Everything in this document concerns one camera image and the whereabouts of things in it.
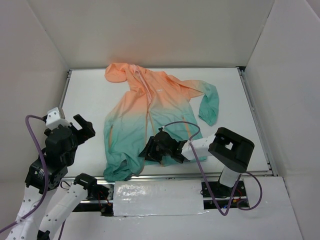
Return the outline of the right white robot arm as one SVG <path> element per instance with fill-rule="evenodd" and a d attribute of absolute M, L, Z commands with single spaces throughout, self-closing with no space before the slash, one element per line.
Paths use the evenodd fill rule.
<path fill-rule="evenodd" d="M 145 148 L 139 153 L 146 161 L 161 162 L 171 157 L 178 163 L 184 163 L 203 157 L 215 157 L 223 165 L 218 182 L 210 188 L 216 198 L 226 198 L 234 190 L 240 176 L 247 171 L 255 144 L 225 128 L 218 128 L 214 135 L 196 140 L 175 140 L 162 129 L 151 136 Z"/>

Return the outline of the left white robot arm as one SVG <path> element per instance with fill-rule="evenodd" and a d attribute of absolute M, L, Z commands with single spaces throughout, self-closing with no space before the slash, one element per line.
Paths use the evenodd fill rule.
<path fill-rule="evenodd" d="M 80 125 L 80 129 L 57 112 L 48 113 L 44 117 L 25 117 L 25 124 L 38 151 L 38 158 L 28 169 L 24 196 L 15 221 L 0 230 L 2 233 L 9 231 L 7 239 L 51 240 L 58 231 L 63 231 L 66 219 L 81 201 L 97 196 L 97 179 L 81 173 L 75 177 L 62 199 L 51 210 L 48 209 L 61 180 L 68 172 L 68 167 L 74 163 L 78 146 L 96 135 L 91 122 L 79 114 L 73 118 Z M 39 119 L 46 124 L 44 148 L 40 147 L 30 119 Z"/>

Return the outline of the orange and teal gradient jacket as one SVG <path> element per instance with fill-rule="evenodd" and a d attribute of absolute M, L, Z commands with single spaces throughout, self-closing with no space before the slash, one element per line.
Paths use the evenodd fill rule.
<path fill-rule="evenodd" d="M 213 126 L 219 115 L 217 88 L 202 80 L 180 80 L 163 71 L 128 63 L 111 63 L 105 70 L 111 83 L 127 82 L 127 91 L 104 122 L 108 182 L 139 175 L 148 161 L 140 157 L 149 138 L 164 127 L 176 141 L 200 139 L 197 119 Z"/>

